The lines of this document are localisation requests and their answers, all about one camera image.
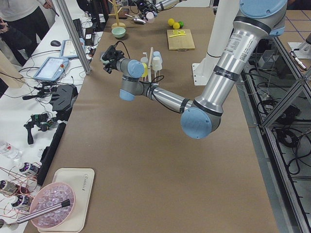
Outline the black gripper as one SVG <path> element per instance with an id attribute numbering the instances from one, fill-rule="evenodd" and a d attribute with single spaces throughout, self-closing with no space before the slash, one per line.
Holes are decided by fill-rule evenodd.
<path id="1" fill-rule="evenodd" d="M 124 58 L 124 52 L 116 50 L 116 45 L 111 45 L 100 56 L 100 61 L 103 64 L 103 69 L 111 74 L 112 70 L 117 69 L 117 61 Z"/>
<path id="2" fill-rule="evenodd" d="M 147 13 L 157 15 L 157 9 L 152 1 L 137 1 L 137 8 L 140 11 L 139 16 L 141 18 L 146 18 Z"/>

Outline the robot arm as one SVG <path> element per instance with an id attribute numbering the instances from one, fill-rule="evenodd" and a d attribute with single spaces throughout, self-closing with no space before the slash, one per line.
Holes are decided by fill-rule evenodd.
<path id="1" fill-rule="evenodd" d="M 153 16 L 156 17 L 161 11 L 168 10 L 177 4 L 181 3 L 182 0 L 163 0 L 159 3 L 153 3 L 152 0 L 134 0 L 133 3 L 136 5 L 140 13 L 145 17 Z"/>
<path id="2" fill-rule="evenodd" d="M 210 46 L 215 46 L 218 61 L 200 67 L 207 84 L 194 100 L 164 90 L 154 82 L 142 82 L 143 63 L 124 56 L 115 45 L 101 54 L 104 70 L 122 73 L 120 98 L 132 101 L 136 96 L 156 100 L 181 114 L 181 128 L 194 139 L 207 137 L 221 122 L 223 103 L 238 80 L 258 42 L 283 34 L 287 2 L 285 0 L 221 0 L 218 3 Z"/>

